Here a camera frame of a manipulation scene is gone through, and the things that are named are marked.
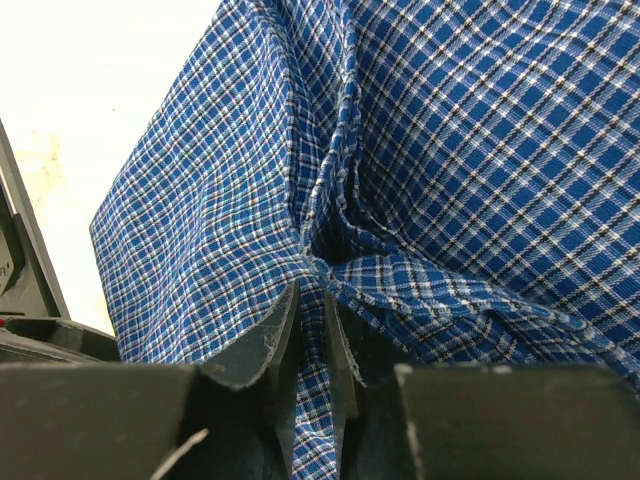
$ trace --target white surface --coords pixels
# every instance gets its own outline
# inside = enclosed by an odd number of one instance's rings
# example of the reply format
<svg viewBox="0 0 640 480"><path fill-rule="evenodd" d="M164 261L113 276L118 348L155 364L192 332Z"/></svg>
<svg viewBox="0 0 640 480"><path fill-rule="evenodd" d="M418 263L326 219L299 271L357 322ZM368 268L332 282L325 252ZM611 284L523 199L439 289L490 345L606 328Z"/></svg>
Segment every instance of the white surface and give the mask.
<svg viewBox="0 0 640 480"><path fill-rule="evenodd" d="M73 320L111 332L89 223L220 0L0 0L0 118Z"/></svg>

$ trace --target blue and white checkered shirt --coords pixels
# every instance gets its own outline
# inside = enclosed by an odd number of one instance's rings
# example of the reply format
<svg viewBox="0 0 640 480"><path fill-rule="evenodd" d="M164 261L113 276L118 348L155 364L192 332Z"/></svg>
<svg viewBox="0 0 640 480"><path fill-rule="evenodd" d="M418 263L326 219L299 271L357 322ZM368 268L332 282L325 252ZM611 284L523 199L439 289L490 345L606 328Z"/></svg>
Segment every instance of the blue and white checkered shirt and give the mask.
<svg viewBox="0 0 640 480"><path fill-rule="evenodd" d="M294 476L335 474L322 291L425 362L640 390L640 7L226 0L92 224L128 362L301 280Z"/></svg>

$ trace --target blue plaid fabric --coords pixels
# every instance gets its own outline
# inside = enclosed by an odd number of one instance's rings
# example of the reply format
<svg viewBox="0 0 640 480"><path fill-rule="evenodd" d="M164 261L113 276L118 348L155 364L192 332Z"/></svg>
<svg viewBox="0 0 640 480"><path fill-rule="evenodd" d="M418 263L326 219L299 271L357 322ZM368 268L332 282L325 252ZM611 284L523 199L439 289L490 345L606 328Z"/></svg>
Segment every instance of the blue plaid fabric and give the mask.
<svg viewBox="0 0 640 480"><path fill-rule="evenodd" d="M305 479L323 289L425 362L640 390L639 38L628 0L227 0L91 226L122 356L201 362L300 279Z"/></svg>

